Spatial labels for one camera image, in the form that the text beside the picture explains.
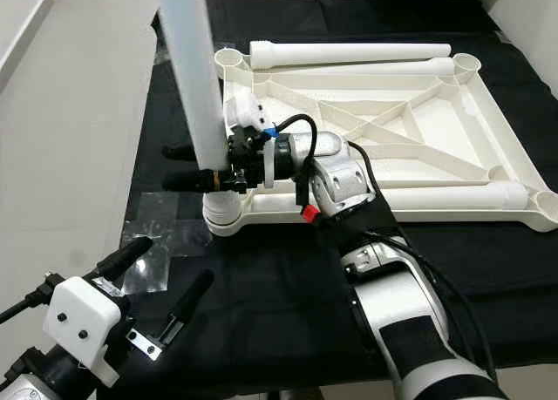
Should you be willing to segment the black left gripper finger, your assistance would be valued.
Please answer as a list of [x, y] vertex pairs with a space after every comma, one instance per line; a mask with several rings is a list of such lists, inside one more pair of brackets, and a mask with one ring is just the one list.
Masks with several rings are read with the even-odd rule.
[[150, 250], [154, 241], [150, 237], [135, 237], [104, 257], [97, 264], [97, 276], [115, 281]]
[[212, 271], [202, 271], [194, 278], [194, 281], [187, 286], [187, 289], [179, 297], [179, 300], [171, 307], [167, 314], [167, 326], [172, 329], [178, 325], [187, 325], [192, 320], [196, 309], [201, 303], [201, 299], [211, 288], [214, 281]]

